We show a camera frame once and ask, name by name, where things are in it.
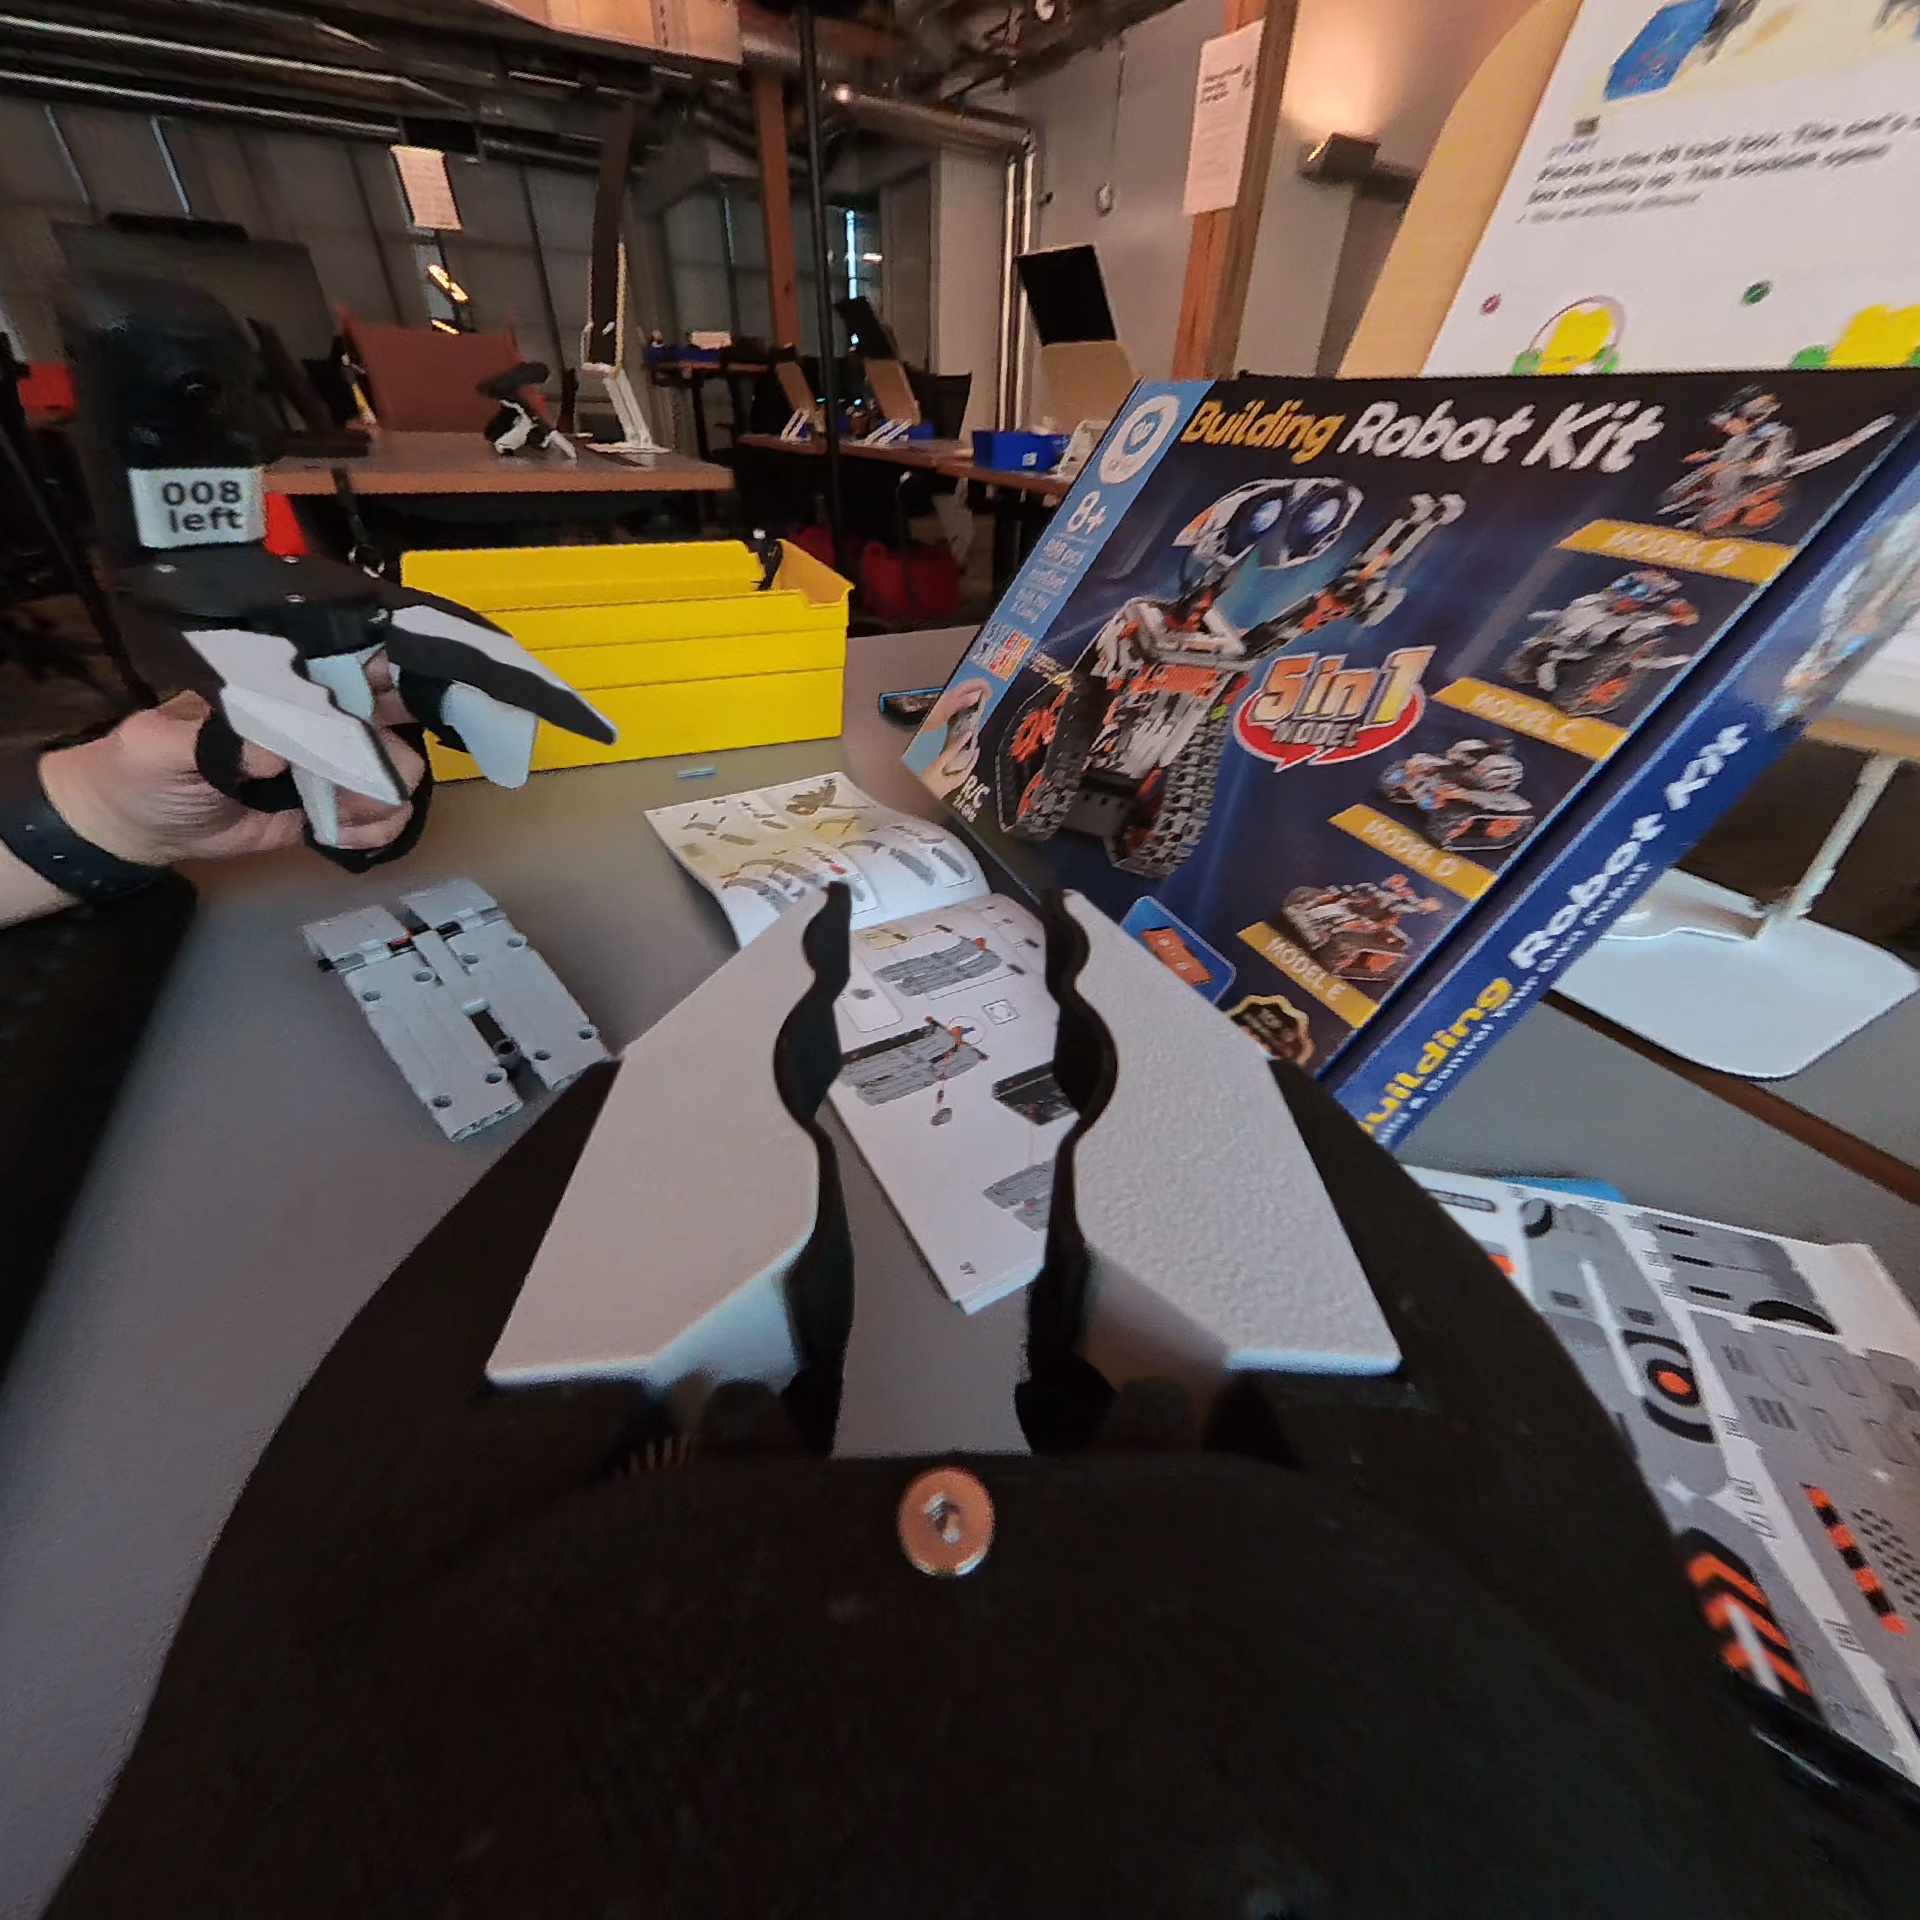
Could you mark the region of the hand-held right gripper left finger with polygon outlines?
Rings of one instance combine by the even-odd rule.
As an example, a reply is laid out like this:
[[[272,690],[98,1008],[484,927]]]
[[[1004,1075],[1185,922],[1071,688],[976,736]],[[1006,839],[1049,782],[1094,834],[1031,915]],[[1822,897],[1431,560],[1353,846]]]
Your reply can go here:
[[[828,885],[629,1046],[486,1361],[495,1389],[756,1383],[809,1368],[849,889]]]

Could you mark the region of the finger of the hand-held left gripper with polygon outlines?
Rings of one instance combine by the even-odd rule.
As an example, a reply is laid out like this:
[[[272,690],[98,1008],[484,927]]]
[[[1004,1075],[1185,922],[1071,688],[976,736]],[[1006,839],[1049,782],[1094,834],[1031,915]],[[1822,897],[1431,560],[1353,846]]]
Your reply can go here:
[[[391,609],[381,648],[409,719],[490,784],[526,784],[540,726],[617,744],[596,707],[479,616],[416,599]]]
[[[220,709],[238,741],[285,762],[318,845],[340,845],[343,790],[381,808],[407,803],[375,726],[369,649],[305,658],[288,638],[232,630],[186,630],[183,643],[220,680]]]

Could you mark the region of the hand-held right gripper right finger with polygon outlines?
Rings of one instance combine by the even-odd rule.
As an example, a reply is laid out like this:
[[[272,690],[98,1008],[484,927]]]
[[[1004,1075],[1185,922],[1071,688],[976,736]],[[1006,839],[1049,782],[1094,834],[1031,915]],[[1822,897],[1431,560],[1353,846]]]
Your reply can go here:
[[[1053,1158],[1033,1376],[1391,1376],[1375,1295],[1276,1064],[1073,891],[1049,897]]]

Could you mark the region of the grey building block assembly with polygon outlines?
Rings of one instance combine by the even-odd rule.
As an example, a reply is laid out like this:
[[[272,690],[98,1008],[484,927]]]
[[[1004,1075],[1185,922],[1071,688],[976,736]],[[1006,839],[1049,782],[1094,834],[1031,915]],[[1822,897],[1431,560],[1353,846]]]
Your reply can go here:
[[[400,910],[359,905],[302,927],[368,1030],[448,1142],[520,1112],[609,1059],[596,1022],[476,880],[410,891]]]

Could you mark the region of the person's left forearm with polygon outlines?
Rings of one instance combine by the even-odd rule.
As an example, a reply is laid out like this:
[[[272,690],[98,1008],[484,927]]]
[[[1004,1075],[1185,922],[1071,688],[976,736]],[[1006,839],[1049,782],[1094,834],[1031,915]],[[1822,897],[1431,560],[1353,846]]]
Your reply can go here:
[[[41,760],[41,751],[1,760],[1,929],[81,904],[71,887],[79,839],[55,806]]]

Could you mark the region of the person's left hand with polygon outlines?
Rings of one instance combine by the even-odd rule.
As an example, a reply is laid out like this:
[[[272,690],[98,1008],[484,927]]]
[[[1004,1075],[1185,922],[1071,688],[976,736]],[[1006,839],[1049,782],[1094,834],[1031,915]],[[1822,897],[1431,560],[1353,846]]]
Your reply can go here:
[[[424,781],[428,760],[398,731],[407,713],[380,653],[368,661],[368,685],[380,738],[410,799]],[[53,753],[41,763],[47,801],[87,841],[144,866],[298,848],[302,813],[242,808],[200,778],[196,744],[207,719],[207,701],[183,690],[157,709],[134,712],[95,741]],[[383,848],[410,819],[410,801],[389,808],[343,792],[343,848]]]

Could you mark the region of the black wristband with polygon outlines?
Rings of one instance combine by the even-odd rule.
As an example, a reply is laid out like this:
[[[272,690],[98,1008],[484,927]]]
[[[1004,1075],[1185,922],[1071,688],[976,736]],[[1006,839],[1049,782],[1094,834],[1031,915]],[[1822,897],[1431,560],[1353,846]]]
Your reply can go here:
[[[1,845],[61,897],[102,905],[153,887],[164,869],[124,861],[79,834],[49,803],[39,760],[1,762]]]

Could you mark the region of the white instruction booklet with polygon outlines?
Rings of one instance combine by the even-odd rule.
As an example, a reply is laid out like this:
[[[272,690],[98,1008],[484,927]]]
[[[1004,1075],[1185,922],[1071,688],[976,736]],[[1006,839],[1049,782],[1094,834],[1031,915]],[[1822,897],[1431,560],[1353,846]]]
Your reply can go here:
[[[1050,1071],[1040,919],[996,894],[953,832],[844,774],[644,819],[740,945],[825,885],[847,887],[831,1107],[953,1305],[976,1313],[1025,1288],[1073,1118]]]

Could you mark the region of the red bags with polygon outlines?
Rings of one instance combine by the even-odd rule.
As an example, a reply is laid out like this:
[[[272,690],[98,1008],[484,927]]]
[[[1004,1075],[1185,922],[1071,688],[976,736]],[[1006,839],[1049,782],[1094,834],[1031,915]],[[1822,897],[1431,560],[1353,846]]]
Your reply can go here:
[[[794,533],[794,545],[847,579],[878,619],[946,626],[957,614],[959,567],[946,541],[887,545],[846,535],[834,543],[825,525],[812,525]]]

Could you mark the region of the blue robot kit box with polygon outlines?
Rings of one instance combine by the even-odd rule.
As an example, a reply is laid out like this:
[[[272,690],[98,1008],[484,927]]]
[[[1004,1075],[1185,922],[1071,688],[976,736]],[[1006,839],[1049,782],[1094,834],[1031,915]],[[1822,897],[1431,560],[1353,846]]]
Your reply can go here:
[[[1380,1145],[1916,619],[1918,373],[1142,383],[903,763]]]

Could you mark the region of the white stand base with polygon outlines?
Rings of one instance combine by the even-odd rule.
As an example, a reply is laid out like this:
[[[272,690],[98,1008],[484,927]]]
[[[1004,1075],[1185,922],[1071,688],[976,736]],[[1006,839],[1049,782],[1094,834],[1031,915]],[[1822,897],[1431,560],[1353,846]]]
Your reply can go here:
[[[1564,975],[1556,1000],[1745,1082],[1825,1059],[1916,997],[1912,966],[1813,918],[1869,813],[1912,767],[1912,755],[1866,753],[1806,869],[1770,898],[1670,872]]]

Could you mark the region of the printed cardboard sheet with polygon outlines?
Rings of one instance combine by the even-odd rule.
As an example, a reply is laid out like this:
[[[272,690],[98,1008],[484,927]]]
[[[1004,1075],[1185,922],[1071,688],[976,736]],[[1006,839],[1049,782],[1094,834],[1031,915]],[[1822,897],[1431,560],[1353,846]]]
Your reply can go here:
[[[1918,1778],[1916,1307],[1857,1242],[1412,1169],[1621,1430],[1720,1665]]]

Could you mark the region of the black cardboard sign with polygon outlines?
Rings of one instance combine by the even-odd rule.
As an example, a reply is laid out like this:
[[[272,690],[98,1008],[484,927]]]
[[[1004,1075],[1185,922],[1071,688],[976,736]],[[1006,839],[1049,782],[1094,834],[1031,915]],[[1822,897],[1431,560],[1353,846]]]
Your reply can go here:
[[[1049,248],[1015,262],[1040,344],[1045,416],[1061,429],[1103,430],[1138,385],[1118,335],[1097,251]]]

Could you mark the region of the white paper note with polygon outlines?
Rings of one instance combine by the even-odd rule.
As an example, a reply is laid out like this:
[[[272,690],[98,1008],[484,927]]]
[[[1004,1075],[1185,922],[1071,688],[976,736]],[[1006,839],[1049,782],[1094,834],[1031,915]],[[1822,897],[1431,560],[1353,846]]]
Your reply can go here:
[[[1264,21],[1204,42],[1196,70],[1184,216],[1231,208],[1250,146]]]

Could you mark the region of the wooden display board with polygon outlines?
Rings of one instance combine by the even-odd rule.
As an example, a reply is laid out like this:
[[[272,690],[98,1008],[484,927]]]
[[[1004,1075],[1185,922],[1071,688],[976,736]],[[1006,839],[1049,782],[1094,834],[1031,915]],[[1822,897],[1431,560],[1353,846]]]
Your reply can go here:
[[[1341,378],[1424,371],[1578,13],[1578,2],[1532,7],[1460,91],[1343,350]]]

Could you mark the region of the printed instruction sheet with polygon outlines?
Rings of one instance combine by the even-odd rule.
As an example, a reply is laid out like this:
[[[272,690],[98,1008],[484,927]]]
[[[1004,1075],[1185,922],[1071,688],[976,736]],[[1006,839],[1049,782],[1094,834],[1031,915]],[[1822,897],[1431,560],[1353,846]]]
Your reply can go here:
[[[1431,376],[1916,368],[1918,5],[1583,5]]]

